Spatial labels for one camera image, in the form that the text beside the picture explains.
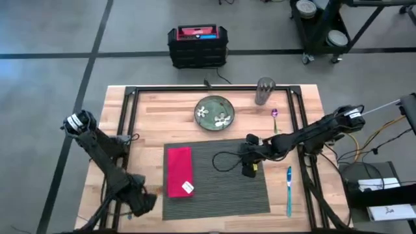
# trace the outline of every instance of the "white label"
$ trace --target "white label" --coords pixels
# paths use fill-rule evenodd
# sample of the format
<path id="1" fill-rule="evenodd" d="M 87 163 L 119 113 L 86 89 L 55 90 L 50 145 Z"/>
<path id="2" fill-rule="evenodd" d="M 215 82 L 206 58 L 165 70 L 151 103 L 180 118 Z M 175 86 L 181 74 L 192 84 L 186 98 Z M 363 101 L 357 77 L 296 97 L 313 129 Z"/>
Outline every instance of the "white label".
<path id="1" fill-rule="evenodd" d="M 359 117 L 359 116 L 361 116 L 360 113 L 350 114 L 350 118 L 356 118 L 356 117 Z"/>
<path id="2" fill-rule="evenodd" d="M 72 120 L 71 116 L 70 116 L 70 117 L 68 117 L 68 118 L 66 118 L 66 120 L 68 121 L 68 123 L 71 125 L 71 127 L 72 127 L 75 131 L 79 132 L 79 131 L 78 131 L 78 125 L 77 125 L 77 124 L 75 124 L 75 122 Z"/>
<path id="3" fill-rule="evenodd" d="M 185 191 L 190 194 L 194 190 L 194 187 L 188 181 L 185 181 L 182 185 L 182 189 L 185 189 Z"/>
<path id="4" fill-rule="evenodd" d="M 358 111 L 358 109 L 354 109 L 354 110 L 348 111 L 347 113 L 345 113 L 345 114 L 344 114 L 344 116 L 347 116 L 347 115 L 353 114 L 353 113 L 355 113 L 355 112 L 359 112 L 359 111 Z"/>
<path id="5" fill-rule="evenodd" d="M 79 126 L 82 127 L 84 124 L 78 119 L 76 114 L 71 115 L 73 121 Z"/>

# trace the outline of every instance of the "metal cup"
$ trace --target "metal cup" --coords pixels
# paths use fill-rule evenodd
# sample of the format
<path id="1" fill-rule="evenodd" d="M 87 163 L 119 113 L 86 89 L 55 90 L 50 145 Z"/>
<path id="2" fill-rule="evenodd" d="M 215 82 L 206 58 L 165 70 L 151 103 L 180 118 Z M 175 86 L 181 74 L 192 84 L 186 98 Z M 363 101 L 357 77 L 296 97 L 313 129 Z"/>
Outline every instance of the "metal cup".
<path id="1" fill-rule="evenodd" d="M 255 104 L 264 105 L 275 87 L 276 83 L 272 78 L 260 78 L 259 82 L 257 82 L 257 90 L 255 91 Z"/>

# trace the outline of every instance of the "gray striped placemat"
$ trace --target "gray striped placemat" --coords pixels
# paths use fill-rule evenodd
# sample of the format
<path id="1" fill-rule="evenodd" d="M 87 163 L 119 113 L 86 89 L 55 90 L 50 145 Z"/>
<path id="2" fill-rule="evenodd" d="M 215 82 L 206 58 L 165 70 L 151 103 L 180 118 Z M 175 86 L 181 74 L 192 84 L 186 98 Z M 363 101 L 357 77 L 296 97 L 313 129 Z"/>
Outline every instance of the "gray striped placemat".
<path id="1" fill-rule="evenodd" d="M 163 220 L 269 213 L 265 174 L 261 162 L 255 178 L 241 174 L 239 164 L 230 172 L 212 166 L 219 151 L 237 152 L 243 140 L 219 140 L 165 144 L 163 157 Z M 189 198 L 167 196 L 168 154 L 170 148 L 191 147 L 194 195 Z M 221 154 L 215 159 L 219 169 L 233 166 L 239 157 Z"/>

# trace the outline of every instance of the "cart wheel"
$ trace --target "cart wheel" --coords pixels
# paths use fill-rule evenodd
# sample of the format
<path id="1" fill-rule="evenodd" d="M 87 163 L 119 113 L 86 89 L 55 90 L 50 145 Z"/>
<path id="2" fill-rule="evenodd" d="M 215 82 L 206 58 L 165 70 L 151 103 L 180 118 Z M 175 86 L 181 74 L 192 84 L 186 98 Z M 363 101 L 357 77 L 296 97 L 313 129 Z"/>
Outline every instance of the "cart wheel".
<path id="1" fill-rule="evenodd" d="M 332 57 L 331 58 L 331 63 L 333 63 L 333 64 L 337 64 L 339 61 L 341 61 L 341 59 L 339 59 L 339 57 Z"/>
<path id="2" fill-rule="evenodd" d="M 309 59 L 309 56 L 308 55 L 306 55 L 306 54 L 303 54 L 302 55 L 302 63 L 303 64 L 309 64 L 311 62 L 311 60 Z"/>
<path id="3" fill-rule="evenodd" d="M 400 7 L 400 10 L 398 11 L 399 14 L 405 14 L 408 11 L 407 6 Z"/>

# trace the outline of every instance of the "red napkin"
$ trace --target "red napkin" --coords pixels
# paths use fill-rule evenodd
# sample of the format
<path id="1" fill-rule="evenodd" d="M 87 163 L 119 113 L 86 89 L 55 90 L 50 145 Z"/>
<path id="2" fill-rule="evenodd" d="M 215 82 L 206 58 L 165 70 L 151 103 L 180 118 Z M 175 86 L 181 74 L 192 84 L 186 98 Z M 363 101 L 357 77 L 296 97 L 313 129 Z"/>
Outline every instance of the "red napkin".
<path id="1" fill-rule="evenodd" d="M 193 196 L 190 147 L 168 149 L 168 197 Z"/>

